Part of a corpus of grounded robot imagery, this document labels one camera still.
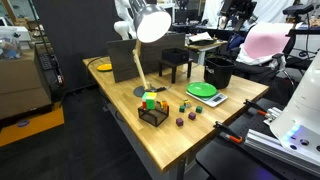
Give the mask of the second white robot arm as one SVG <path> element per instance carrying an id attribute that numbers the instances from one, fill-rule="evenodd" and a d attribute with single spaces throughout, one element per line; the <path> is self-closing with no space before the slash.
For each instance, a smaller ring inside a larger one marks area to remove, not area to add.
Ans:
<path id="1" fill-rule="evenodd" d="M 114 0 L 117 15 L 121 21 L 114 23 L 114 30 L 123 40 L 136 39 L 136 31 L 133 25 L 133 18 L 129 14 L 131 9 L 129 0 Z"/>

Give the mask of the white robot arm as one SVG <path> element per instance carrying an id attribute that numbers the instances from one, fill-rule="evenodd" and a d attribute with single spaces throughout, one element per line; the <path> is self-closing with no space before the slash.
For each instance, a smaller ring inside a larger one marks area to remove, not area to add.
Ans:
<path id="1" fill-rule="evenodd" d="M 312 60 L 271 132 L 292 154 L 320 163 L 320 54 Z"/>

